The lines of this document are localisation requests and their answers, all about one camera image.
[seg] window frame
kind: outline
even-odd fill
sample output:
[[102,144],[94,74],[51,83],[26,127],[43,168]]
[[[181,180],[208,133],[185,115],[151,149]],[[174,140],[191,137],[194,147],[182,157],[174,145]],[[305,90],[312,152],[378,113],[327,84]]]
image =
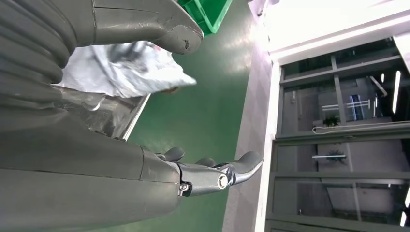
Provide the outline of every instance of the window frame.
[[[275,178],[282,178],[282,174],[276,173],[277,166],[277,156],[275,153],[278,151],[278,146],[291,146],[291,145],[304,145],[311,144],[313,142],[351,142],[350,137],[347,133],[331,133],[328,135],[314,135],[311,133],[300,133],[295,136],[281,135],[282,130],[282,119],[283,119],[283,99],[284,99],[284,88],[291,86],[298,86],[303,83],[317,82],[319,78],[317,74],[312,75],[313,78],[310,78],[309,75],[301,76],[289,80],[284,79],[284,70],[281,66],[303,60],[310,57],[320,56],[335,52],[338,50],[346,49],[349,47],[362,45],[366,43],[371,43],[376,40],[385,39],[388,37],[394,37],[401,33],[406,32],[410,26],[410,10],[404,10],[400,13],[391,15],[387,18],[378,20],[377,22],[367,23],[366,25],[358,25],[357,27],[339,31],[336,34],[328,35],[322,38],[317,38],[311,41],[307,41],[301,44],[295,44],[286,48],[282,48],[278,51],[272,51],[271,58],[273,60],[273,69],[272,69],[272,78],[271,78],[271,91],[270,91],[270,101],[268,109],[268,122],[266,130],[266,140],[264,148],[264,160],[265,163],[262,166],[262,178],[260,186],[260,194],[258,201],[258,210],[256,218],[255,231],[271,231],[268,225],[276,225],[278,223],[291,223],[292,226],[295,226],[295,223],[303,223],[303,221],[313,220],[315,221],[316,226],[326,225],[327,222],[335,222],[338,225],[340,224],[343,229],[351,229],[351,227],[344,227],[346,220],[337,219],[337,218],[321,218],[314,219],[308,216],[291,216],[292,220],[287,220],[286,217],[279,217],[278,215],[269,215],[267,208],[271,205],[273,198],[268,198],[269,194],[273,193],[274,190],[274,181]],[[335,79],[335,84],[337,84],[336,79],[341,79],[344,76],[348,76],[349,72],[354,69],[363,69],[372,67],[372,66],[390,66],[392,63],[397,61],[402,61],[401,56],[393,56],[388,58],[382,58],[378,60],[373,60],[365,64],[356,64],[348,67],[337,68],[332,60],[333,69],[331,71],[325,71],[322,73],[322,76],[333,75]],[[367,141],[367,140],[376,140],[376,139],[398,139],[408,137],[410,132],[410,123],[400,127],[391,126],[386,127],[382,130],[361,130],[354,133],[354,141]],[[401,178],[410,178],[407,174],[391,173],[389,177],[401,177]],[[355,228],[358,231],[369,231],[369,232],[381,232],[389,231],[398,232],[404,231],[406,228],[401,228],[399,226],[383,225],[380,227],[380,224],[370,223],[366,230],[361,230],[362,225],[360,223],[369,224],[368,222],[349,222],[349,226],[356,225]],[[289,230],[289,231],[309,231],[303,228],[304,226],[299,226],[299,230]],[[285,229],[282,227],[272,227],[273,229]]]

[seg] white plastic bag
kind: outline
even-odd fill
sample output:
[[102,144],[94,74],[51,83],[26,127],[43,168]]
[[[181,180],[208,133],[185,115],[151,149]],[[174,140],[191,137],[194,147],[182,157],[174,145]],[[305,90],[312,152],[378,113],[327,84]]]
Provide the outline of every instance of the white plastic bag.
[[58,86],[123,98],[196,84],[170,52],[145,41],[77,48],[63,73]]

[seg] robotic hand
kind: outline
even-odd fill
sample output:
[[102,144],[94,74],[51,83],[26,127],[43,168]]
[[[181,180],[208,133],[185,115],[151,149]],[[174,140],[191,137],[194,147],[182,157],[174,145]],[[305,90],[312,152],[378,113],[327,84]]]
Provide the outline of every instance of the robotic hand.
[[198,25],[173,0],[0,2],[0,231],[89,230],[159,217],[249,179],[261,156],[179,160],[90,131],[53,102],[78,46],[151,41],[187,54]]

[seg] screw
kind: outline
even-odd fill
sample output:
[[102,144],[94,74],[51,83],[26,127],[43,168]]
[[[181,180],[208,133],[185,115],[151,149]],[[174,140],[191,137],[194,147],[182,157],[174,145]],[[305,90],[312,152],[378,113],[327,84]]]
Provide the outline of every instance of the screw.
[[179,190],[181,190],[181,191],[183,191],[183,192],[186,192],[186,191],[190,190],[190,185],[187,184],[187,183],[182,183],[182,184],[179,186]]
[[226,175],[224,174],[220,175],[218,178],[218,188],[223,190],[226,188],[227,185],[228,185],[228,178],[226,177]]

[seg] epoxy floor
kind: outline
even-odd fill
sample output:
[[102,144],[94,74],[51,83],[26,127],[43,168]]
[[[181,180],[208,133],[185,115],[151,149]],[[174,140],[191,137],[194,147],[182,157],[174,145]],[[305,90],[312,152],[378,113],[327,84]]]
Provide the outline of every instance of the epoxy floor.
[[[254,21],[246,0],[234,0],[218,33],[192,55],[174,58],[198,81],[174,94],[153,94],[129,143],[154,152],[182,147],[182,162],[233,160],[254,46]],[[184,198],[170,215],[99,232],[220,232],[228,191]]]

